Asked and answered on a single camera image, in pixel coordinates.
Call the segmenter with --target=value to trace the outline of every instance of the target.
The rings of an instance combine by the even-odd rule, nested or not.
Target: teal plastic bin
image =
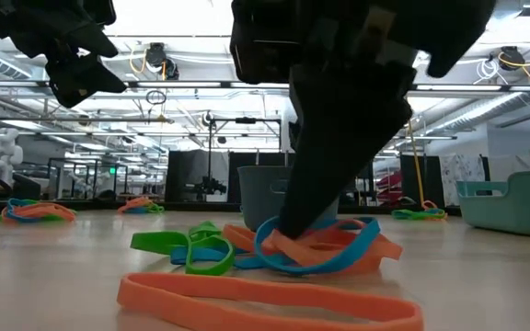
[[[493,191],[493,196],[478,196]],[[530,171],[512,174],[505,182],[457,182],[464,220],[469,225],[530,235]]]

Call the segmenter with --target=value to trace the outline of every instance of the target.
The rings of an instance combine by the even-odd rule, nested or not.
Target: ceiling pipe
[[[519,84],[527,84],[528,78]],[[510,113],[530,104],[530,94],[514,92],[490,100],[480,100],[453,112],[427,128],[424,134],[438,135],[445,131],[462,131],[487,120]]]

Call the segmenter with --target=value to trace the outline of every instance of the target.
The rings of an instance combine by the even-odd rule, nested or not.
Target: gray plastic bin
[[[240,197],[245,225],[251,231],[271,217],[279,215],[291,168],[285,166],[253,165],[238,168]],[[318,221],[336,219],[339,199],[336,199],[317,218]]]

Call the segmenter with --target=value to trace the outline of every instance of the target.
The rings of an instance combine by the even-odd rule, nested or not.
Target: white wall
[[[489,132],[486,124],[480,124],[472,132],[456,133],[456,140],[432,141],[426,145],[427,155],[483,155],[488,156]]]
[[[530,155],[530,131],[489,128],[490,155]]]

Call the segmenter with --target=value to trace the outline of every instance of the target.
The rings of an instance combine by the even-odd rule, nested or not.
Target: orange rubber band
[[[307,306],[379,323],[349,324],[277,317],[241,311],[196,298]],[[311,284],[228,277],[135,273],[120,284],[118,303],[195,331],[422,331],[421,308],[413,302]]]
[[[23,207],[15,207],[14,213],[22,217],[38,218],[47,215],[56,215],[62,217],[67,222],[73,222],[75,220],[75,214],[71,210],[59,204],[49,202],[37,203]],[[17,224],[16,220],[7,217],[7,207],[3,208],[3,210],[1,211],[1,219],[5,224]]]
[[[147,197],[140,197],[132,200],[126,201],[126,204],[118,208],[118,212],[126,212],[131,208],[145,207],[153,202]]]
[[[343,251],[355,238],[356,234],[340,229],[345,223],[356,223],[362,228],[365,226],[365,223],[357,220],[339,221],[327,229],[317,230],[296,241],[275,231],[269,240],[263,243],[262,248],[266,255],[284,253],[302,267],[323,264]],[[228,224],[225,225],[223,236],[237,248],[254,252],[255,234],[249,229]],[[400,245],[390,242],[380,234],[372,242],[367,253],[340,274],[373,272],[379,269],[382,258],[398,260],[401,254]]]

